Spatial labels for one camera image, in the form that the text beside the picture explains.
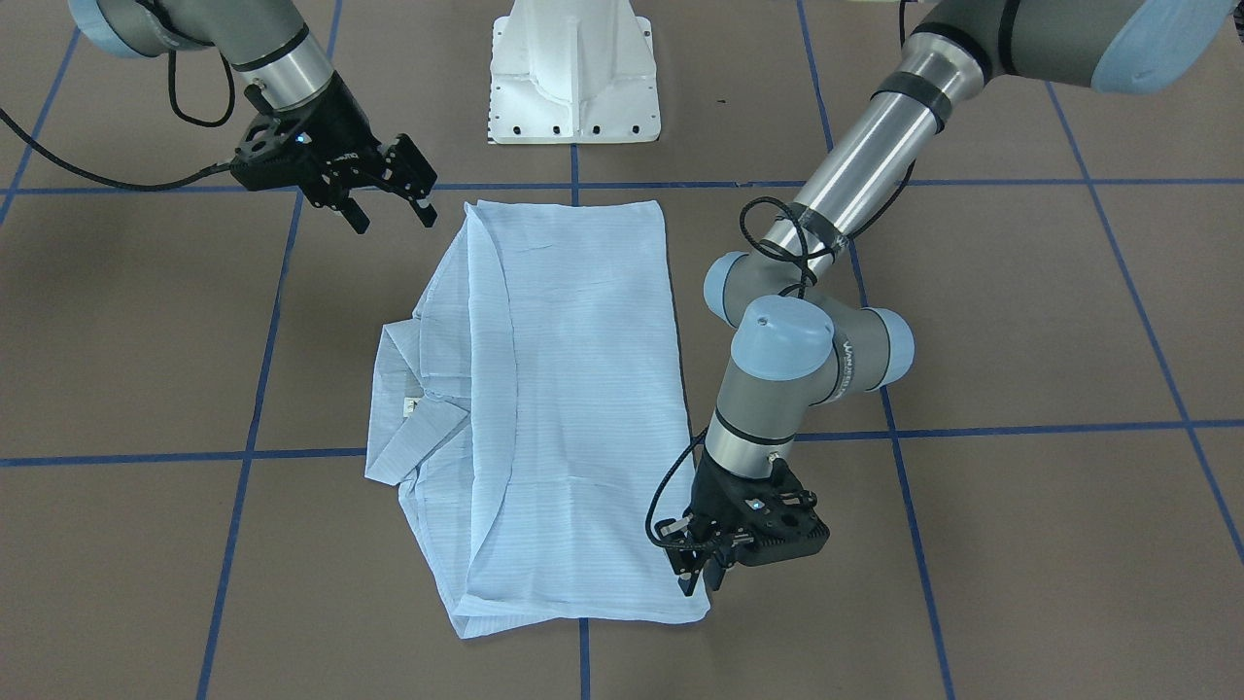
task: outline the brown floor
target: brown floor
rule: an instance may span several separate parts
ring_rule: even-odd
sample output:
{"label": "brown floor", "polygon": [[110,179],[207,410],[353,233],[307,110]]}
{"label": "brown floor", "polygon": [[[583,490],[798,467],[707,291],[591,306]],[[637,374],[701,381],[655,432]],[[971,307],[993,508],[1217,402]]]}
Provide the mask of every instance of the brown floor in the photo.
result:
{"label": "brown floor", "polygon": [[[634,0],[664,133],[581,149],[484,142],[510,0],[299,5],[377,134],[440,172],[430,231],[373,191],[364,236],[226,175],[117,193],[0,134],[0,698],[1244,698],[1233,29],[1158,96],[998,80],[924,152],[862,279],[827,281],[902,312],[919,352],[892,392],[809,415],[824,553],[731,573],[697,625],[463,643],[362,479],[379,325],[462,203],[657,199],[699,428],[730,338],[703,274],[894,66],[894,5]],[[182,67],[187,109],[216,112],[215,60]],[[0,4],[0,85],[118,178],[214,162],[249,118],[177,121],[163,61],[106,56],[63,2]]]}

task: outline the black cable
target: black cable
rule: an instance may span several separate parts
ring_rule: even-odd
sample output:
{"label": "black cable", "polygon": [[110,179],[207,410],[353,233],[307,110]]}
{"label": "black cable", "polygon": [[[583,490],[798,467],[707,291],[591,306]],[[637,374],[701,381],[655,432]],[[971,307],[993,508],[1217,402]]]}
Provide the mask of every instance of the black cable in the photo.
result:
{"label": "black cable", "polygon": [[25,129],[22,129],[20,126],[17,126],[17,122],[12,121],[12,117],[10,117],[9,112],[4,111],[2,107],[0,107],[0,121],[2,121],[9,128],[11,128],[12,132],[17,134],[17,138],[21,138],[22,140],[25,140],[27,145],[30,145],[31,148],[35,149],[35,152],[37,152],[40,155],[47,158],[52,163],[55,163],[55,164],[65,168],[66,170],[68,170],[68,172],[71,172],[71,173],[73,173],[76,175],[85,177],[87,179],[98,182],[100,184],[107,184],[108,187],[116,187],[118,189],[133,189],[136,191],[163,191],[165,189],[177,189],[178,187],[184,187],[187,184],[190,184],[192,182],[198,182],[198,180],[200,180],[200,179],[203,179],[203,178],[205,178],[208,175],[213,175],[213,174],[216,174],[216,173],[223,173],[223,172],[225,172],[225,170],[229,169],[229,163],[215,163],[213,165],[208,165],[208,167],[203,168],[202,170],[199,170],[199,172],[197,172],[194,174],[183,177],[182,179],[175,179],[173,182],[163,182],[163,183],[159,183],[159,184],[134,184],[132,182],[121,182],[118,179],[112,179],[112,178],[107,178],[107,177],[103,177],[103,175],[95,174],[95,173],[92,173],[90,170],[83,170],[82,168],[80,168],[80,167],[77,167],[77,165],[75,165],[72,163],[62,160],[55,153],[52,153],[47,148],[44,148],[42,144],[40,144],[37,140],[35,140],[35,138],[31,137],[29,133],[26,133]]}
{"label": "black cable", "polygon": [[238,91],[233,82],[233,67],[229,66],[229,60],[225,55],[220,55],[220,63],[225,67],[225,82],[229,83],[229,104],[225,106],[225,113],[223,117],[215,121],[200,119],[198,117],[192,117],[182,111],[182,107],[177,103],[177,51],[168,52],[168,104],[173,108],[173,113],[178,116],[184,122],[189,122],[194,126],[202,126],[204,128],[215,128],[218,126],[224,126],[233,116],[234,106],[238,104]]}
{"label": "black cable", "polygon": [[916,0],[898,0],[898,47],[907,44],[907,4]]}
{"label": "black cable", "polygon": [[[795,235],[799,236],[799,255],[794,255],[769,240],[756,240],[756,237],[751,235],[751,231],[748,230],[748,211],[758,204],[773,204],[781,211],[781,215],[778,218],[786,219],[792,226],[795,226]],[[816,281],[816,275],[814,275],[812,269],[807,266],[809,260],[830,252],[829,247],[826,247],[825,250],[809,254],[807,235],[804,233],[804,226],[799,223],[799,216],[795,215],[795,211],[792,211],[785,201],[775,196],[756,196],[751,201],[744,204],[743,209],[739,211],[739,231],[743,234],[743,237],[746,239],[746,241],[761,255],[781,262],[790,262],[799,267],[797,287],[800,298],[804,297],[804,291],[807,286]]]}
{"label": "black cable", "polygon": [[683,461],[692,454],[693,450],[695,450],[695,446],[704,440],[705,435],[708,435],[707,428],[702,430],[699,435],[692,439],[690,445],[688,445],[687,449],[683,450],[683,454],[679,455],[677,460],[674,460],[674,465],[669,467],[669,471],[666,472],[664,479],[661,480],[661,485],[657,486],[657,492],[652,495],[652,504],[648,506],[648,515],[643,520],[643,532],[648,535],[648,542],[652,542],[653,545],[661,547],[662,550],[674,550],[678,552],[712,552],[714,550],[719,550],[723,545],[723,537],[720,536],[714,537],[708,542],[698,542],[692,545],[679,543],[679,542],[663,542],[652,530],[652,516],[657,512],[657,502],[661,501],[661,495],[666,491],[666,485],[669,484],[669,480],[674,477],[674,472],[678,471],[678,467],[683,465]]}
{"label": "black cable", "polygon": [[889,205],[894,203],[894,199],[898,199],[898,195],[902,194],[904,189],[907,189],[907,183],[912,182],[912,170],[914,169],[916,169],[916,160],[912,160],[912,164],[907,165],[907,172],[903,173],[903,179],[898,180],[898,187],[896,187],[894,191],[889,194],[889,199],[886,199],[886,203],[882,204],[881,208],[877,209],[877,213],[873,214],[868,220],[866,220],[863,225],[855,229],[852,233],[848,233],[847,234],[848,239],[855,240],[861,233],[868,230],[868,226],[877,223],[877,219],[880,219],[882,214],[886,213],[886,209],[888,209]]}

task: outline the floor tile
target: floor tile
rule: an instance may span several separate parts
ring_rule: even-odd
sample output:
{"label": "floor tile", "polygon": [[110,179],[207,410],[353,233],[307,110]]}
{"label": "floor tile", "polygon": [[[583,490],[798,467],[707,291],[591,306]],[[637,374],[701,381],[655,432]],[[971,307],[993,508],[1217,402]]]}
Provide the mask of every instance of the floor tile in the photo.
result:
{"label": "floor tile", "polygon": [[1244,429],[1198,430],[1197,438],[1230,512],[1235,532],[1244,535],[1240,532],[1244,527]]}
{"label": "floor tile", "polygon": [[21,195],[0,456],[240,450],[294,195]]}
{"label": "floor tile", "polygon": [[943,695],[889,444],[804,444],[791,466],[825,550],[731,569],[694,625],[592,620],[592,698]]}
{"label": "floor tile", "polygon": [[372,368],[381,326],[411,317],[463,221],[463,203],[570,203],[565,190],[437,191],[424,229],[397,196],[358,194],[372,216],[356,235],[338,216],[304,216],[290,260],[281,325],[264,399],[261,449],[367,444]]}
{"label": "floor tile", "polygon": [[1157,94],[1057,87],[1095,178],[1244,177],[1244,44],[1230,21],[1204,56]]}
{"label": "floor tile", "polygon": [[0,470],[0,696],[193,698],[238,469]]}
{"label": "floor tile", "polygon": [[[636,2],[652,21],[653,143],[582,148],[583,182],[804,179],[825,157],[794,2]],[[709,15],[730,22],[707,22]]]}
{"label": "floor tile", "polygon": [[565,145],[488,143],[493,21],[513,5],[346,5],[337,68],[377,138],[409,133],[440,182],[570,180]]}
{"label": "floor tile", "polygon": [[396,491],[362,471],[255,464],[210,698],[578,698],[577,623],[459,640]]}
{"label": "floor tile", "polygon": [[1188,413],[1244,418],[1244,185],[1098,191]]}
{"label": "floor tile", "polygon": [[916,334],[899,428],[1179,418],[1087,188],[913,187],[858,249]]}
{"label": "floor tile", "polygon": [[[734,329],[704,305],[704,274],[714,260],[731,250],[748,249],[739,233],[739,209],[749,200],[768,194],[790,199],[792,189],[662,189],[662,190],[585,190],[585,205],[618,204],[657,196],[666,214],[669,241],[669,267],[683,354],[683,377],[693,429],[698,433],[713,415],[722,377],[730,359]],[[764,209],[749,218],[750,226],[764,229]],[[858,306],[858,287],[850,267],[835,270],[825,282],[830,293],[843,303]],[[897,298],[876,298],[887,305]],[[800,433],[842,433],[886,430],[886,418],[876,394],[848,397],[829,407],[810,409]]]}
{"label": "floor tile", "polygon": [[[860,118],[898,67],[898,5],[807,2],[809,34],[836,138]],[[907,30],[927,14],[907,9]],[[1080,167],[1045,85],[1001,76],[958,107],[919,155],[916,179],[1080,178]]]}
{"label": "floor tile", "polygon": [[[42,6],[39,0],[11,0],[0,7],[0,46],[6,57],[21,57],[0,62],[0,85],[5,86],[0,107],[27,132],[39,121],[73,34],[67,7],[46,11]],[[25,149],[16,134],[0,128],[0,187],[7,189]]]}
{"label": "floor tile", "polygon": [[903,454],[958,698],[1239,696],[1244,572],[1183,431]]}

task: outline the black tape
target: black tape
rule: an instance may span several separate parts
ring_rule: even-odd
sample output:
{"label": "black tape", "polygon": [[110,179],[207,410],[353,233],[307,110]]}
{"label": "black tape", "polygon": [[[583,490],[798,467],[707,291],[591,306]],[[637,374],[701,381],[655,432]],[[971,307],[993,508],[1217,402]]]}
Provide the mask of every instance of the black tape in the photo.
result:
{"label": "black tape", "polygon": [[881,87],[877,88],[877,92],[873,92],[873,97],[882,92],[906,94],[928,107],[933,112],[933,117],[937,118],[937,129],[939,133],[945,128],[945,122],[950,118],[950,112],[954,111],[954,103],[950,102],[945,92],[942,92],[940,87],[916,73],[904,71],[889,73],[889,77],[881,81]]}
{"label": "black tape", "polygon": [[1015,15],[1019,14],[1020,0],[1006,0],[1003,7],[1003,19],[998,25],[998,60],[1003,62],[1003,70],[1008,75],[1019,75],[1015,70],[1015,60],[1011,57],[1011,41],[1015,34]]}
{"label": "black tape", "polygon": [[307,27],[306,24],[304,24],[302,29],[300,29],[299,32],[294,35],[294,39],[290,39],[289,41],[282,44],[281,47],[277,48],[276,51],[272,51],[271,53],[264,56],[262,58],[255,58],[254,61],[246,63],[240,63],[240,65],[233,63],[233,67],[236,68],[238,72],[245,73],[254,70],[259,70],[269,63],[280,61],[281,58],[294,52],[294,50],[297,48],[300,44],[302,44],[302,40],[310,35],[311,30]]}
{"label": "black tape", "polygon": [[980,65],[980,72],[985,73],[985,82],[989,82],[994,77],[994,62],[989,60],[989,52],[972,37],[970,34],[963,31],[962,29],[948,25],[943,22],[924,22],[916,27],[912,34],[937,34],[944,36],[950,41],[958,44],[964,51],[972,55]]}
{"label": "black tape", "polygon": [[791,201],[786,204],[792,214],[795,214],[795,220],[799,225],[807,233],[815,235],[821,245],[833,250],[830,255],[836,256],[838,249],[833,247],[833,244],[838,237],[842,237],[842,231],[838,226],[833,225],[833,221],[825,218],[825,214],[817,211],[816,209],[809,206],[807,204],[801,204],[799,201]]}
{"label": "black tape", "polygon": [[795,440],[794,435],[791,435],[789,438],[784,438],[781,440],[773,440],[773,439],[769,439],[769,438],[756,438],[755,435],[750,435],[750,434],[748,434],[745,431],[741,431],[741,430],[734,428],[733,425],[730,425],[730,421],[728,421],[724,418],[722,418],[722,412],[714,410],[713,414],[717,415],[717,423],[722,424],[722,428],[724,428],[726,431],[729,431],[730,435],[733,435],[735,438],[740,438],[740,439],[746,440],[748,443],[753,443],[755,445],[768,445],[768,446],[774,448],[774,446],[778,446],[778,445],[786,445],[791,440]]}

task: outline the blue joint cap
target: blue joint cap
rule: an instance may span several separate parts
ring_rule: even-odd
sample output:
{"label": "blue joint cap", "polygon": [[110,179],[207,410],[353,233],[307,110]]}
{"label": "blue joint cap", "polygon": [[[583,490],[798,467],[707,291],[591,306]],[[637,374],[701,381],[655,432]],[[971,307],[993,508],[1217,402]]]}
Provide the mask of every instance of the blue joint cap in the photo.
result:
{"label": "blue joint cap", "polygon": [[903,379],[907,371],[912,369],[912,362],[916,359],[916,336],[912,334],[912,327],[907,325],[903,316],[889,308],[865,307],[881,317],[881,322],[886,323],[886,334],[889,336],[889,359],[886,364],[886,377],[881,378],[877,387],[868,390],[877,392],[887,384]]}
{"label": "blue joint cap", "polygon": [[794,296],[761,296],[748,305],[730,342],[730,358],[749,375],[768,382],[805,378],[833,353],[830,315]]}
{"label": "blue joint cap", "polygon": [[746,256],[746,252],[726,252],[718,257],[704,275],[704,302],[717,317],[728,323],[730,318],[725,317],[725,279],[730,276],[734,264]]}
{"label": "blue joint cap", "polygon": [[100,48],[119,58],[146,58],[128,44],[108,24],[108,17],[103,16],[100,9],[100,0],[70,0],[70,14],[73,15],[73,24],[78,25],[82,34]]}
{"label": "blue joint cap", "polygon": [[1147,94],[1171,85],[1205,52],[1235,4],[1146,0],[1102,53],[1092,88]]}

